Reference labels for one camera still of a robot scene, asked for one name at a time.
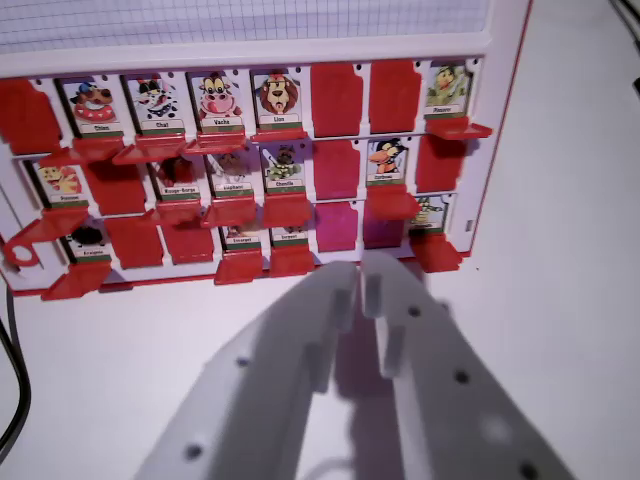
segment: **black cable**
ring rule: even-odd
[[[13,294],[11,293],[11,290],[9,290],[9,287],[7,287],[7,315],[9,320],[9,331],[12,333],[13,341],[7,334],[2,320],[0,320],[0,342],[4,346],[4,349],[7,352],[7,357],[9,357],[9,361],[16,373],[20,397],[18,399],[18,406],[13,418],[5,432],[2,434],[2,437],[0,437],[0,465],[9,454],[9,451],[20,435],[22,427],[29,415],[29,409],[31,408],[31,382],[29,381],[29,374],[27,373],[27,368],[24,364],[20,342],[18,340]]]

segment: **screw hole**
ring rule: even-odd
[[[202,455],[202,447],[197,443],[191,443],[184,449],[184,458],[189,461],[196,460]]]
[[[456,372],[453,374],[453,378],[455,378],[456,382],[461,385],[466,385],[467,383],[469,383],[469,374],[464,370],[456,370]]]
[[[520,475],[526,480],[537,480],[539,478],[538,469],[529,462],[524,462],[520,465]]]

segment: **cartoon cow card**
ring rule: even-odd
[[[158,74],[128,75],[125,78],[141,134],[184,132],[183,109],[173,85]]]
[[[251,72],[258,128],[302,127],[300,82],[289,69]]]
[[[70,78],[60,81],[70,117],[81,137],[122,136],[113,97],[94,77]]]
[[[243,131],[240,89],[223,70],[190,73],[194,111],[203,133]]]

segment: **character card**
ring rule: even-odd
[[[256,124],[264,130],[302,127],[300,82],[289,69],[251,72]]]
[[[26,160],[24,166],[46,208],[89,205],[87,192],[80,182],[79,166],[41,167],[37,160]]]
[[[410,233],[444,232],[451,197],[452,195],[416,197],[420,205],[420,213],[411,220]]]
[[[404,183],[409,149],[401,138],[370,140],[367,149],[367,186]]]
[[[271,229],[271,242],[274,247],[286,245],[306,245],[307,226],[304,227],[276,227]]]
[[[464,61],[434,62],[427,77],[426,117],[462,117],[467,111],[472,75]]]
[[[100,220],[88,218],[71,234],[60,239],[71,263],[110,261],[109,237]]]
[[[216,197],[232,197],[253,194],[251,171],[246,157],[240,152],[208,154],[211,187]]]
[[[304,192],[304,159],[291,144],[260,149],[267,193]]]
[[[94,77],[60,80],[65,103],[82,137],[122,136],[113,97]]]
[[[190,73],[196,118],[203,133],[243,131],[240,88],[223,70]]]
[[[183,133],[176,88],[158,74],[125,77],[138,128],[143,135]]]
[[[193,200],[200,198],[198,178],[204,178],[204,164],[189,159],[173,157],[149,164],[156,192],[160,200]]]
[[[254,221],[246,225],[220,227],[226,250],[260,248],[260,227]]]

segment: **cartoon character picture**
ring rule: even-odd
[[[442,232],[452,195],[432,195],[430,197],[417,197],[420,212],[411,219],[410,231]]]
[[[62,85],[82,136],[122,135],[108,88],[102,88],[93,77],[64,80]]]
[[[471,75],[464,64],[435,65],[429,69],[426,115],[463,115],[467,107]]]
[[[240,89],[224,71],[189,74],[191,90],[204,133],[241,131]]]
[[[367,184],[402,183],[408,150],[400,138],[369,142]]]
[[[82,185],[73,167],[40,167],[38,175],[56,192],[69,194],[82,192]]]
[[[299,82],[286,70],[253,75],[256,116],[260,128],[295,128],[302,126]]]

